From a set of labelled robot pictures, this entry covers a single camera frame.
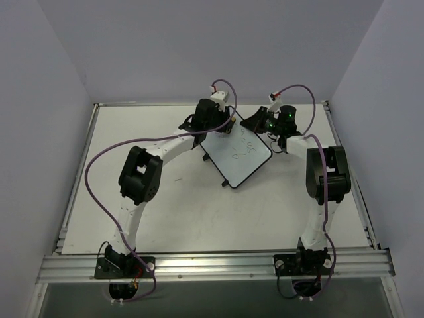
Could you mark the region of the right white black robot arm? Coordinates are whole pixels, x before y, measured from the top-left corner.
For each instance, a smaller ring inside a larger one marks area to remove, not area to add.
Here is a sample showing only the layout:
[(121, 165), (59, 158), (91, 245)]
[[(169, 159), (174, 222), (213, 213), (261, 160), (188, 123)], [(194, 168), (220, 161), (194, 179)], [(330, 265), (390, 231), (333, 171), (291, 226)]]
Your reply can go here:
[(274, 135), (282, 152), (305, 162), (305, 187), (313, 203), (294, 265), (307, 274), (317, 266), (332, 264), (328, 230), (339, 204), (351, 190), (351, 178), (344, 147), (325, 148), (315, 135), (300, 133), (295, 115), (296, 108), (291, 105), (281, 106), (278, 113), (261, 107), (240, 124), (256, 134)]

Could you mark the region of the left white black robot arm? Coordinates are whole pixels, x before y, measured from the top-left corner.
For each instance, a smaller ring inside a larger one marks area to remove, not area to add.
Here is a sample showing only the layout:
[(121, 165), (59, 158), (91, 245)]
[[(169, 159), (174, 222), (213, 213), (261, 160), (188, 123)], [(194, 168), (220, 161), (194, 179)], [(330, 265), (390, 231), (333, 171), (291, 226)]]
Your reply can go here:
[(162, 168), (171, 160), (199, 146), (209, 131), (230, 133), (233, 125), (233, 108), (212, 99), (200, 99), (195, 113), (178, 126), (170, 139), (162, 140), (150, 148), (134, 146), (119, 176), (121, 207), (117, 230), (105, 250), (110, 271), (119, 278), (133, 272), (136, 234), (144, 208), (158, 193)]

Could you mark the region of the yellow sponge eraser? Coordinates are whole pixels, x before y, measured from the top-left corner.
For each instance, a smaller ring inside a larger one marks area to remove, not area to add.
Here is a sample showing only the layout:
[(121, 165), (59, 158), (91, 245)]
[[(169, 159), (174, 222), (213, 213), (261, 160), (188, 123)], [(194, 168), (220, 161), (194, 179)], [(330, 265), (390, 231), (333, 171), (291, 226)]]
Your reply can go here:
[(231, 131), (232, 131), (233, 127), (234, 127), (235, 122), (236, 122), (236, 118), (235, 117), (231, 117), (231, 121), (228, 123), (228, 126), (227, 126), (227, 134), (230, 134), (231, 133)]

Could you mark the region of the small whiteboard black frame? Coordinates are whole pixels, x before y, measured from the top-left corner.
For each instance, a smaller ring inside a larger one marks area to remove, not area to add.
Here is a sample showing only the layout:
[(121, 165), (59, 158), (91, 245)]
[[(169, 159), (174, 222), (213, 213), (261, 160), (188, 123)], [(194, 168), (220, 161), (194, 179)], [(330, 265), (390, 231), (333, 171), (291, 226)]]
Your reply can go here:
[(238, 188), (272, 157), (272, 150), (255, 133), (240, 125), (239, 113), (229, 134), (210, 132), (201, 143), (203, 160), (210, 160), (223, 177), (222, 187)]

